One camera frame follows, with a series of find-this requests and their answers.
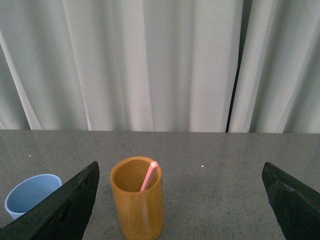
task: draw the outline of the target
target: pink pen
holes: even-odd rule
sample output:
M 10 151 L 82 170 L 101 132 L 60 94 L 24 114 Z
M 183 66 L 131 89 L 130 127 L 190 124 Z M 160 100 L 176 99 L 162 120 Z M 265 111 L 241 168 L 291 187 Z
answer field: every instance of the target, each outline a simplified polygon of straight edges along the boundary
M 152 178 L 154 177 L 156 171 L 158 169 L 158 163 L 156 161 L 153 161 L 152 163 L 150 163 L 149 169 L 145 175 L 142 187 L 140 192 L 146 190 L 152 180 Z

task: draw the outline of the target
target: speckled stone surface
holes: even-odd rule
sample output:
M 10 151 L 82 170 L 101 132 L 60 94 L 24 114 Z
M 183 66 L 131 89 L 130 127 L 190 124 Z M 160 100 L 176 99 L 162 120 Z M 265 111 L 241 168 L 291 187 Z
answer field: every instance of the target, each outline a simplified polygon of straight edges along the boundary
M 84 240 L 124 239 L 109 174 L 132 156 L 163 170 L 160 240 L 283 240 L 264 188 L 266 161 L 320 192 L 320 134 L 0 130 L 0 227 L 12 219 L 7 194 L 34 175 L 63 183 L 93 161 L 100 182 Z

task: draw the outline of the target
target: white curtain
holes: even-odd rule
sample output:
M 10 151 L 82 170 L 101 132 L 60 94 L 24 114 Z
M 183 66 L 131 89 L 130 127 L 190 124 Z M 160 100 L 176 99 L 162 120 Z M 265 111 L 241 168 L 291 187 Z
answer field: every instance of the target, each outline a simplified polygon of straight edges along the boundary
M 0 129 L 319 133 L 319 32 L 318 0 L 0 1 Z

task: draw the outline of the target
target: bamboo cup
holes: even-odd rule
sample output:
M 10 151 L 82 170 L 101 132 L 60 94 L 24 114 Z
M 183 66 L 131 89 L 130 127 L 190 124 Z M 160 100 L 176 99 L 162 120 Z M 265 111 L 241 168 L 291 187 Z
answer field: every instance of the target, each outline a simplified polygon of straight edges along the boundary
M 127 240 L 155 240 L 164 228 L 160 165 L 148 189 L 140 191 L 153 161 L 145 156 L 130 157 L 115 165 L 110 174 L 121 229 Z

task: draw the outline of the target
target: light blue cup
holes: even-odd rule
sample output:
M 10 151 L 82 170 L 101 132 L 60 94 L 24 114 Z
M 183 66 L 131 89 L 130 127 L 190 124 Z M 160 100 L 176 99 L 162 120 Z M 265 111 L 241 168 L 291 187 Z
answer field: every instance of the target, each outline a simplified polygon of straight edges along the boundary
M 16 220 L 62 186 L 53 174 L 41 174 L 19 183 L 5 199 L 5 209 Z

